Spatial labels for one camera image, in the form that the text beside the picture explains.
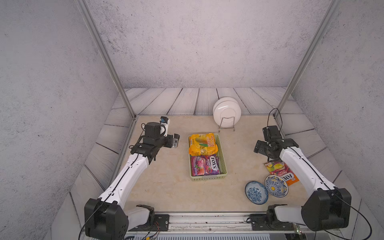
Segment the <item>yellow orange candy bag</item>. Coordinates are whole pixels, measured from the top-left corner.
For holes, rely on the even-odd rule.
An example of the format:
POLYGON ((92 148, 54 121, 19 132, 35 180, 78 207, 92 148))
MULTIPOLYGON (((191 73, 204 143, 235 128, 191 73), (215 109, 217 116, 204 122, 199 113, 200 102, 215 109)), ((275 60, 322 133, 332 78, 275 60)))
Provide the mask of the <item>yellow orange candy bag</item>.
POLYGON ((215 135, 209 134, 195 134, 189 136, 189 154, 190 156, 211 156, 219 151, 216 143, 215 135))

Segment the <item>pink Fox's berries candy bag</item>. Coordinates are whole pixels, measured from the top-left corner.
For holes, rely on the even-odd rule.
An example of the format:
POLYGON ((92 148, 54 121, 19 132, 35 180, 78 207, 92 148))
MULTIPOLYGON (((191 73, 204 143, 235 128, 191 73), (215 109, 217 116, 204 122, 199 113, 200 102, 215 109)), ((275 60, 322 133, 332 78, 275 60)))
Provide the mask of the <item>pink Fox's berries candy bag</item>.
POLYGON ((219 175, 219 156, 195 156, 191 157, 191 172, 193 177, 219 175))

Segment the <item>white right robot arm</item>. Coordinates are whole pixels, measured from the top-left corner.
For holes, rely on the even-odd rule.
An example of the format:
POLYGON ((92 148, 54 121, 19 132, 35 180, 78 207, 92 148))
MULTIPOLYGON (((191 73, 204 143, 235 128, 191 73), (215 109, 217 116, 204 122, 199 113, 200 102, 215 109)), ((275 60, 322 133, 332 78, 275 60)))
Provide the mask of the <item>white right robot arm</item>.
POLYGON ((287 164, 309 196, 301 207, 270 206, 267 211, 270 222, 304 225, 314 232, 346 228, 352 201, 348 190, 327 180, 293 139, 281 136, 277 126, 263 128, 263 134, 264 140, 257 141, 254 152, 287 164))

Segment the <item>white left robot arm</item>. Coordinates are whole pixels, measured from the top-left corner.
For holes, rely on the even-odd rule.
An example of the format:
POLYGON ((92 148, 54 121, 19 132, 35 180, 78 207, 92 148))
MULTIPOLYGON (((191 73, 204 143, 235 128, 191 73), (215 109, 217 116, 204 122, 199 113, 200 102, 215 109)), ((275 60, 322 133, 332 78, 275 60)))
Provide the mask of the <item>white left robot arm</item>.
POLYGON ((85 204, 85 223, 81 232, 98 240, 123 240, 127 231, 142 228, 151 232, 156 226, 155 211, 137 205, 128 213, 124 207, 141 174, 150 166, 161 148, 176 148, 180 136, 168 133, 170 120, 142 124, 142 135, 131 147, 131 154, 111 185, 97 198, 85 204))

